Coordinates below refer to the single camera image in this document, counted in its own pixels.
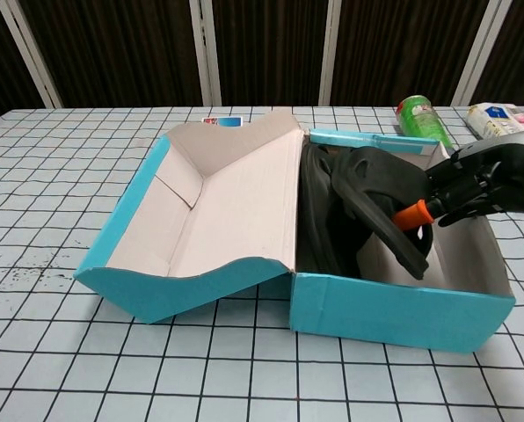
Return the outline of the light blue cardboard shoe box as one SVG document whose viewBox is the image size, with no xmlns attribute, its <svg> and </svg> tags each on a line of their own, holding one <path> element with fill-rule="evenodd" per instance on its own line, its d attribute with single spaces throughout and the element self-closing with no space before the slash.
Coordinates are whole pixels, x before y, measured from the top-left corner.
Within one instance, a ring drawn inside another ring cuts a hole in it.
<svg viewBox="0 0 524 422">
<path fill-rule="evenodd" d="M 298 176 L 307 143 L 374 146 L 427 168 L 438 142 L 303 129 L 273 111 L 241 127 L 191 122 L 162 135 L 74 277 L 144 323 L 280 276 L 295 331 L 471 353 L 515 303 L 487 219 L 435 228 L 422 280 L 372 236 L 357 279 L 304 271 L 296 254 Z"/>
</svg>

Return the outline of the white black checkered tablecloth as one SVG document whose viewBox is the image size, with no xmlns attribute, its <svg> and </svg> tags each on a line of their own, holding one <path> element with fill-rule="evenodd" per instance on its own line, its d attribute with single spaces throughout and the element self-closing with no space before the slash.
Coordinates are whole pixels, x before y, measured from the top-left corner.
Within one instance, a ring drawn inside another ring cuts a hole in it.
<svg viewBox="0 0 524 422">
<path fill-rule="evenodd" d="M 143 324 L 72 279 L 149 152 L 264 106 L 0 115 L 0 422 L 524 422 L 524 215 L 491 217 L 515 307 L 475 353 L 300 334 L 269 281 Z"/>
</svg>

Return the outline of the green cylindrical snack can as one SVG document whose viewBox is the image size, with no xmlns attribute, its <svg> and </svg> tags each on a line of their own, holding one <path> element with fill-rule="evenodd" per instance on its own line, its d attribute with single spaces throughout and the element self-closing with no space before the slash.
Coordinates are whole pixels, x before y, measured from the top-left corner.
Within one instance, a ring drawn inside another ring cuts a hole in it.
<svg viewBox="0 0 524 422">
<path fill-rule="evenodd" d="M 413 95 L 403 99 L 397 106 L 396 117 L 404 135 L 433 139 L 445 147 L 452 147 L 438 114 L 425 96 Z"/>
</svg>

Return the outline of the crumpled white paper package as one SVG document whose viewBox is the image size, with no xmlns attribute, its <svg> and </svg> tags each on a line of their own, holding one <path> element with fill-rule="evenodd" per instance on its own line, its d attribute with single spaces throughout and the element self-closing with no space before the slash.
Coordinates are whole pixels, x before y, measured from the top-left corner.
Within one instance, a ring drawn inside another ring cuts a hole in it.
<svg viewBox="0 0 524 422">
<path fill-rule="evenodd" d="M 479 103 L 471 105 L 466 123 L 480 139 L 524 132 L 524 112 L 514 104 Z"/>
</svg>

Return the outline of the red and blue postcard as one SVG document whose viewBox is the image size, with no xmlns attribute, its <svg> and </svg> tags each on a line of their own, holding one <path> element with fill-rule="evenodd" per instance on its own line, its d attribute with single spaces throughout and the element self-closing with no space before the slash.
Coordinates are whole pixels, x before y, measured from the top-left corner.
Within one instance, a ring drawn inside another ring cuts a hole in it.
<svg viewBox="0 0 524 422">
<path fill-rule="evenodd" d="M 220 127 L 241 127 L 243 118 L 241 116 L 209 116 L 204 117 L 201 122 Z"/>
</svg>

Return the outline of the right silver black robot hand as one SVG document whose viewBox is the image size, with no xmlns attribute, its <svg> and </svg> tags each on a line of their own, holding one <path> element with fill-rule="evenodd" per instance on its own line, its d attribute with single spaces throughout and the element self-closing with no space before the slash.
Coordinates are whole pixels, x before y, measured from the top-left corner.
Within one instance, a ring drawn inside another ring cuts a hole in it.
<svg viewBox="0 0 524 422">
<path fill-rule="evenodd" d="M 524 131 L 478 140 L 426 171 L 424 199 L 397 212 L 401 230 L 504 212 L 524 213 Z"/>
</svg>

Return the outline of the black rubber slipper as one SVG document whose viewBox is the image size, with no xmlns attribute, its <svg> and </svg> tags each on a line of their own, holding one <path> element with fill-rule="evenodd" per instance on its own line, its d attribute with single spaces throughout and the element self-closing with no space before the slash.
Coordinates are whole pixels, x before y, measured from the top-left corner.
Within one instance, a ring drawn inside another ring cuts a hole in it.
<svg viewBox="0 0 524 422">
<path fill-rule="evenodd" d="M 424 170 L 383 149 L 347 149 L 334 160 L 331 188 L 346 216 L 338 229 L 343 260 L 357 274 L 357 253 L 375 235 L 413 278 L 424 277 L 434 223 L 426 206 L 431 183 Z"/>
<path fill-rule="evenodd" d="M 357 253 L 370 231 L 346 213 L 331 186 L 335 156 L 308 143 L 302 148 L 298 202 L 296 270 L 358 279 Z"/>
</svg>

